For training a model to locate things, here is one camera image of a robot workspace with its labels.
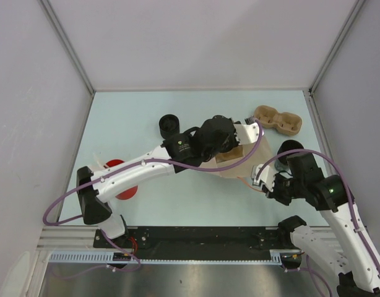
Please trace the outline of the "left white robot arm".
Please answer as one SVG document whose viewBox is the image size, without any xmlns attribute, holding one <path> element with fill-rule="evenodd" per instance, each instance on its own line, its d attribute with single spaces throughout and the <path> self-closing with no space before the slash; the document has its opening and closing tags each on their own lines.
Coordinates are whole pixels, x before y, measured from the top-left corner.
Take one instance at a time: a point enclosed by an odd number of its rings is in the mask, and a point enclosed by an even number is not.
<svg viewBox="0 0 380 297">
<path fill-rule="evenodd" d="M 161 145 L 145 155 L 114 167 L 77 170 L 77 197 L 85 225 L 96 225 L 115 247 L 129 239 L 124 218 L 114 212 L 111 201 L 120 193 L 149 179 L 199 169 L 219 153 L 227 153 L 243 141 L 241 124 L 216 115 L 199 127 L 168 134 Z"/>
</svg>

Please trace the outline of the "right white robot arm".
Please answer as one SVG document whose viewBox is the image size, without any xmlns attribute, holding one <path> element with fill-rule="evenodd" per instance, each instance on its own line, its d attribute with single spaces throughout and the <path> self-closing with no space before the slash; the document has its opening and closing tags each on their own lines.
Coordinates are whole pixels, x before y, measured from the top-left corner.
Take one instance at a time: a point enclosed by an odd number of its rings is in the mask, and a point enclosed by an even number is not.
<svg viewBox="0 0 380 297">
<path fill-rule="evenodd" d="M 298 216 L 279 223 L 277 240 L 282 247 L 295 246 L 312 258 L 334 278 L 339 296 L 380 296 L 380 255 L 352 192 L 339 168 L 325 177 L 315 156 L 332 162 L 314 150 L 289 150 L 259 165 L 254 182 L 281 204 L 304 199 L 325 219 L 343 252 L 326 244 Z"/>
</svg>

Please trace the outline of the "beige paper takeout bag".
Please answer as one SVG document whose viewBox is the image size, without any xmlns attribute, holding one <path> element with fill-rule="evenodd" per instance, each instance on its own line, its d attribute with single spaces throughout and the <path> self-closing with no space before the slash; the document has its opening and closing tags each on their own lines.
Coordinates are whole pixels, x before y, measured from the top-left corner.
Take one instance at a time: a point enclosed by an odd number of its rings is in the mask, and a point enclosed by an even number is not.
<svg viewBox="0 0 380 297">
<path fill-rule="evenodd" d="M 221 178 L 226 179 L 236 179 L 236 178 L 251 178 L 253 166 L 264 164 L 268 159 L 272 158 L 272 151 L 270 145 L 267 141 L 267 137 L 263 136 L 260 140 L 260 143 L 256 151 L 242 164 L 236 165 L 234 168 L 229 170 L 221 171 L 223 167 L 228 167 L 235 163 L 241 161 L 245 156 L 247 156 L 251 150 L 254 148 L 253 144 L 242 145 L 243 147 L 243 157 L 237 158 L 235 160 L 226 161 L 223 163 L 216 163 L 215 157 L 209 160 L 208 162 L 202 163 L 201 168 L 207 169 L 219 169 L 216 172 L 210 172 L 210 174 L 216 175 Z"/>
</svg>

